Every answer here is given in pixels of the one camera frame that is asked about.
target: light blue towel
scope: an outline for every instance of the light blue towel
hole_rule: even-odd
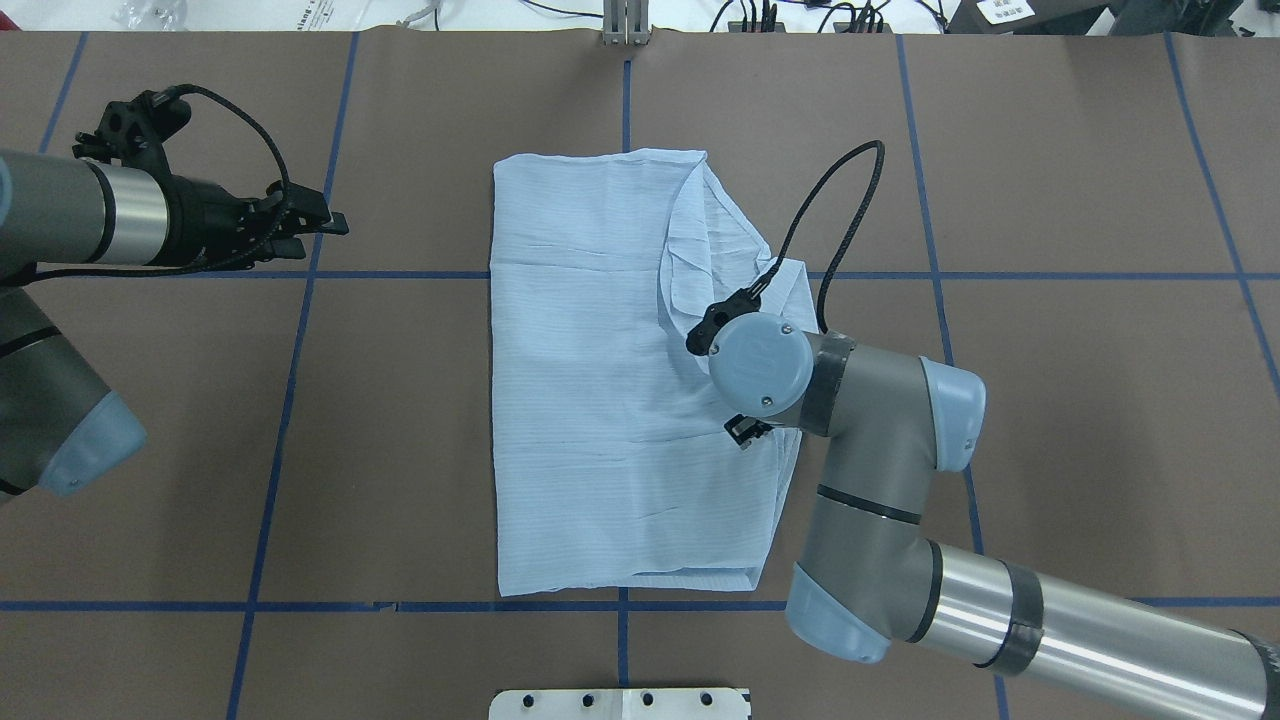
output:
[[[768,243],[701,151],[494,165],[498,589],[755,588],[800,448],[742,451],[685,334]],[[815,332],[804,263],[763,310]]]

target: folded cloth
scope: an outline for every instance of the folded cloth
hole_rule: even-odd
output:
[[[685,334],[768,243],[707,152],[494,165],[490,258],[498,589],[754,589],[800,432],[740,450]],[[804,263],[762,310],[817,332]]]

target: white label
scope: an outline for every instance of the white label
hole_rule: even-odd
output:
[[[1036,14],[1027,0],[982,0],[978,3],[978,9],[982,10],[982,17],[993,26],[1011,23]]]

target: light blue round cap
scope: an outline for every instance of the light blue round cap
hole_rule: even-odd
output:
[[[708,364],[730,407],[768,418],[804,397],[813,375],[813,347],[781,315],[748,313],[716,333]]]
[[[4,227],[9,208],[13,208],[13,176],[9,174],[4,158],[0,158],[0,228]]]
[[[920,357],[920,364],[929,383],[937,469],[959,473],[969,466],[978,447],[982,419],[987,414],[987,386],[969,370],[928,357]]]
[[[70,495],[127,460],[146,441],[142,424],[111,391],[67,436],[38,484],[54,495]]]
[[[890,644],[888,638],[840,605],[800,565],[791,578],[787,624],[804,642],[854,662],[879,662]]]

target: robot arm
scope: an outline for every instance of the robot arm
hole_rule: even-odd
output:
[[[163,143],[191,119],[187,94],[214,99],[259,131],[282,170],[265,197],[237,199],[170,172]],[[37,484],[74,492],[146,439],[22,286],[77,274],[241,270],[305,258],[296,234],[347,233],[323,193],[289,182],[266,132],[207,90],[175,86],[110,102],[97,131],[77,141],[83,160],[0,150],[0,505]],[[37,263],[155,269],[37,273]]]
[[[934,471],[963,470],[977,445],[977,375],[763,313],[724,323],[708,352],[742,413],[735,439],[831,438],[786,611],[805,642],[860,662],[919,643],[1157,717],[1280,717],[1280,646],[920,537]]]

